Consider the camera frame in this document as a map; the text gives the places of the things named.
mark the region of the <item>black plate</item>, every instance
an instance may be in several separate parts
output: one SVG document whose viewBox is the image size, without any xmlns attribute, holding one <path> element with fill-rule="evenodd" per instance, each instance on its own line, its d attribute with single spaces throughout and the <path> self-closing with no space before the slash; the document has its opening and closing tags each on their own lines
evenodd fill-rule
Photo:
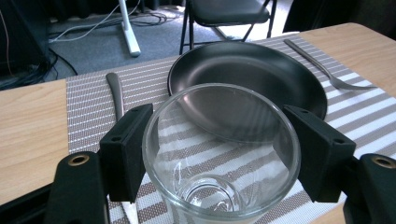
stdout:
<svg viewBox="0 0 396 224">
<path fill-rule="evenodd" d="M 317 78 L 290 56 L 264 46 L 219 42 L 182 55 L 168 77 L 172 95 L 203 83 L 229 83 L 251 89 L 279 108 L 294 105 L 326 117 L 327 98 Z"/>
</svg>

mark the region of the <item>clear glass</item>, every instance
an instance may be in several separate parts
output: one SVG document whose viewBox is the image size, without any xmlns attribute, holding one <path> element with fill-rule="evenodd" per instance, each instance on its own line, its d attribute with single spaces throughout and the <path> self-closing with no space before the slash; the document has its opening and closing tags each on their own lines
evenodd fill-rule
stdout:
<svg viewBox="0 0 396 224">
<path fill-rule="evenodd" d="M 203 84 L 152 115 L 143 160 L 175 223 L 247 223 L 297 179 L 297 135 L 270 100 L 243 87 Z"/>
</svg>

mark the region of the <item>chair seat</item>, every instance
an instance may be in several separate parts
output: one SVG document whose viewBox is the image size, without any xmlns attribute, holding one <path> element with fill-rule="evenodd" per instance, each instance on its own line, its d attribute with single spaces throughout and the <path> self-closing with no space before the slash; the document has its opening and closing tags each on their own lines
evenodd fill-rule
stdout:
<svg viewBox="0 0 396 224">
<path fill-rule="evenodd" d="M 270 18 L 261 1 L 246 0 L 191 0 L 195 21 L 203 26 L 264 23 Z"/>
</svg>

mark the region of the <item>table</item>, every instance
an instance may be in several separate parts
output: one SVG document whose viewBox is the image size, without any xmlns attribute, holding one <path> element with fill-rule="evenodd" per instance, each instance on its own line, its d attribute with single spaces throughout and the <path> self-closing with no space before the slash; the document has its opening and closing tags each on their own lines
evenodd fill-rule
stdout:
<svg viewBox="0 0 396 224">
<path fill-rule="evenodd" d="M 395 41 L 354 23 L 299 36 L 396 96 Z M 57 163 L 68 154 L 65 80 L 2 91 L 0 106 L 3 204 L 50 183 Z M 315 222 L 341 220 L 342 206 L 338 206 Z"/>
</svg>

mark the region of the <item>cutlery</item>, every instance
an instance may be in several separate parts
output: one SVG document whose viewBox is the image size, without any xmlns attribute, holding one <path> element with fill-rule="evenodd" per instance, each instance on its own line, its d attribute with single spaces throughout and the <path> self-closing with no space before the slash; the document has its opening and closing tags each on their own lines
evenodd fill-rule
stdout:
<svg viewBox="0 0 396 224">
<path fill-rule="evenodd" d="M 122 86 L 121 86 L 120 78 L 115 73 L 108 73 L 106 75 L 106 80 L 108 85 L 110 86 L 111 93 L 113 95 L 114 107 L 116 110 L 116 119 L 118 121 L 122 118 L 124 114 Z M 121 202 L 121 204 L 129 222 L 132 224 L 139 223 L 139 219 L 137 217 L 136 204 L 129 202 Z"/>
<path fill-rule="evenodd" d="M 318 62 L 314 57 L 309 55 L 307 52 L 305 52 L 303 49 L 298 47 L 296 44 L 294 44 L 291 40 L 285 39 L 283 40 L 285 44 L 287 44 L 289 47 L 294 49 L 297 53 L 299 53 L 301 56 L 306 58 L 309 62 L 311 62 L 314 66 L 319 68 L 330 80 L 330 83 L 336 88 L 336 89 L 344 89 L 344 90 L 355 90 L 355 91 L 364 91 L 364 90 L 370 90 L 372 88 L 376 88 L 375 86 L 354 86 L 345 83 L 343 80 L 335 77 L 325 66 L 323 66 L 320 62 Z"/>
</svg>

